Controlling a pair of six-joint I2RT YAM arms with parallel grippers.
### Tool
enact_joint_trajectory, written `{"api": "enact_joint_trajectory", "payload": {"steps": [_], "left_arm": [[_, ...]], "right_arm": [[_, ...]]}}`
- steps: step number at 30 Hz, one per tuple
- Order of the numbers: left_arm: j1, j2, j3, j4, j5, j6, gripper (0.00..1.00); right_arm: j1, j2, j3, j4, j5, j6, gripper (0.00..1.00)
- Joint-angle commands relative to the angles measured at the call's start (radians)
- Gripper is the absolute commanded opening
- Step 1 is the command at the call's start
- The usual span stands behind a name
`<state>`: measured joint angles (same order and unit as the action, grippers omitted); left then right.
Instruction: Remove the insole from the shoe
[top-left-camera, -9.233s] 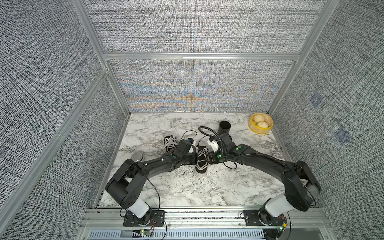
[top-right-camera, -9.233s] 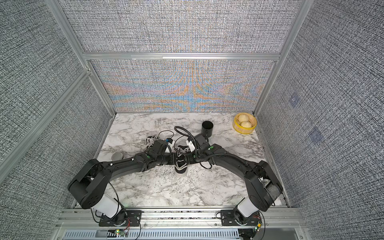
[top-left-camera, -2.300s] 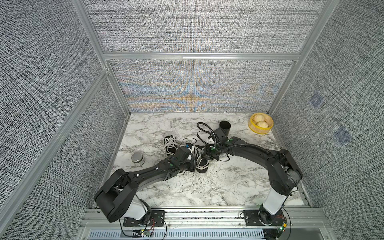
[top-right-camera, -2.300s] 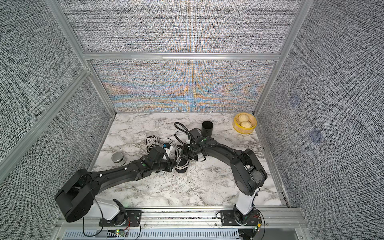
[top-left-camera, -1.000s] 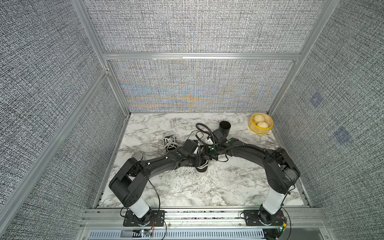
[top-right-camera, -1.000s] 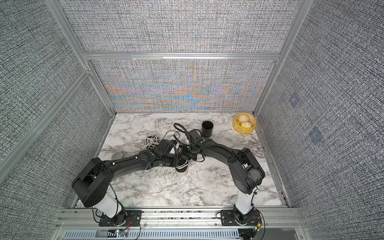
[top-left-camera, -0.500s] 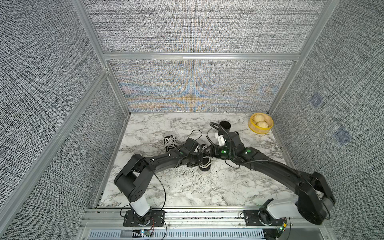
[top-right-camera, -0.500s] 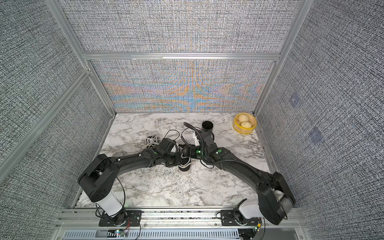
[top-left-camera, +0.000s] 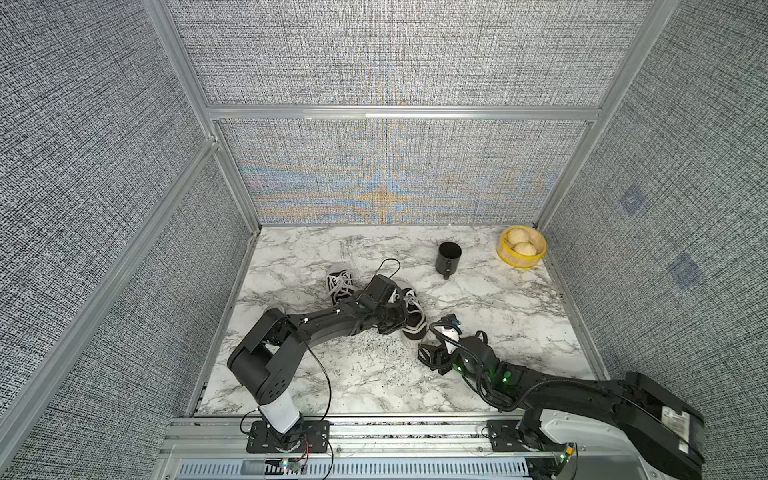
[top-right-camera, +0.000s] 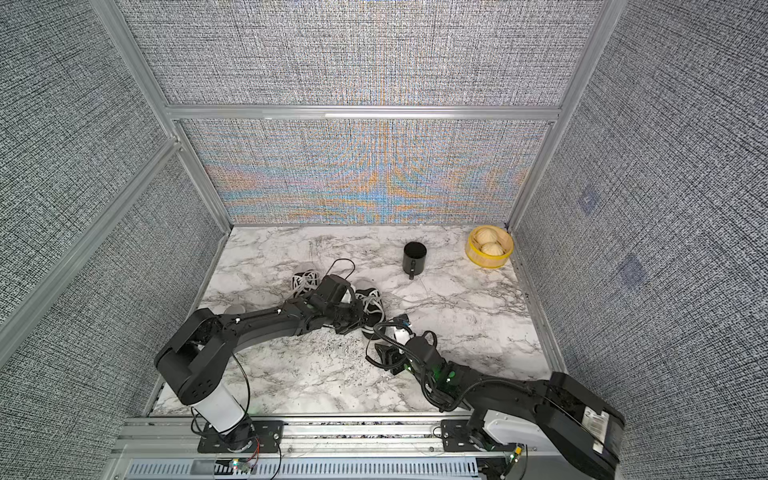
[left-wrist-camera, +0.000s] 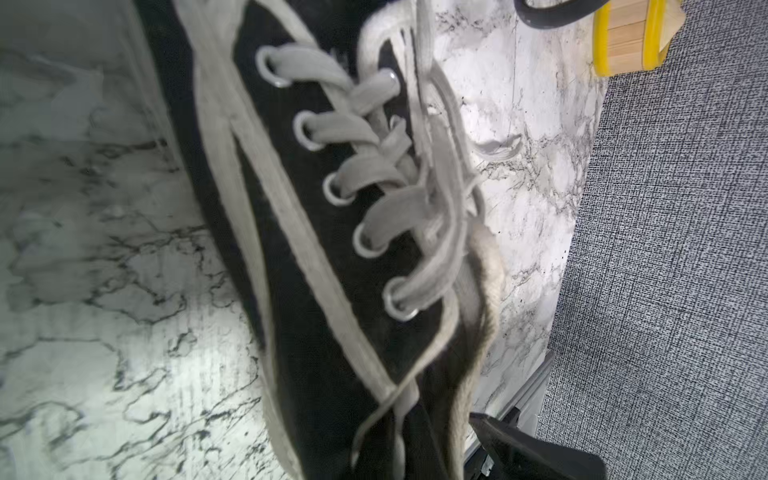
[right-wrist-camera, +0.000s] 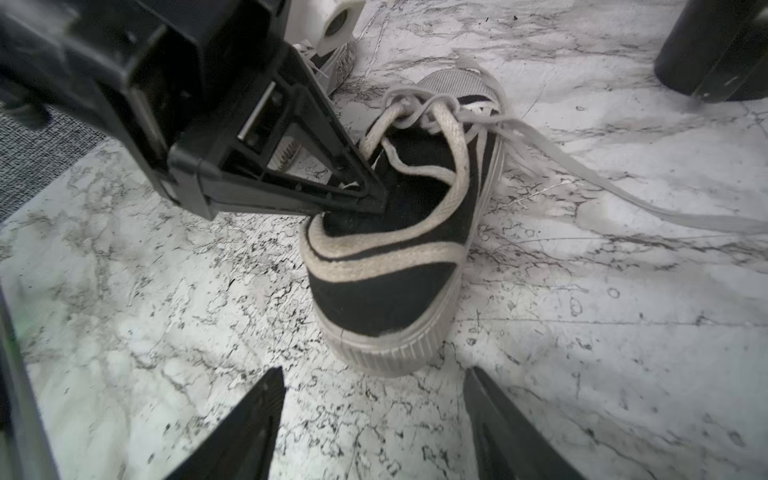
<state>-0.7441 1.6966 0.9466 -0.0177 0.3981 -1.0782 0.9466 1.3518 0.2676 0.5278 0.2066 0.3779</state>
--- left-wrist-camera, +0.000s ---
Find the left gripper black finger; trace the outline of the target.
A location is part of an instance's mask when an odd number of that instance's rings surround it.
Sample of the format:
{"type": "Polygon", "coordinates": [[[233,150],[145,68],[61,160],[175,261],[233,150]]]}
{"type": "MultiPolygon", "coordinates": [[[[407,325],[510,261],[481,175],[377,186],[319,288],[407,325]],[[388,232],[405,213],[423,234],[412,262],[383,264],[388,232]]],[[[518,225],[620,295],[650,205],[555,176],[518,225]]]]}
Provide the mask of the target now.
{"type": "Polygon", "coordinates": [[[480,447],[465,464],[467,479],[607,479],[597,455],[536,439],[516,425],[472,413],[480,447]]]}

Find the black canvas sneaker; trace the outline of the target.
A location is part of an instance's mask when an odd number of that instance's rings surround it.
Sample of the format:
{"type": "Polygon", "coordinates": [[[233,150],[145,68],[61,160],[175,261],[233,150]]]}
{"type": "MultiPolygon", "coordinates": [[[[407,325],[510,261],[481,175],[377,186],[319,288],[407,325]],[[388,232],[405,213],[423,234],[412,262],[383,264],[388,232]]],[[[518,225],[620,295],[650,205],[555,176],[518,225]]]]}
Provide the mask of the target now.
{"type": "Polygon", "coordinates": [[[460,479],[499,322],[428,1],[129,1],[297,479],[460,479]]]}

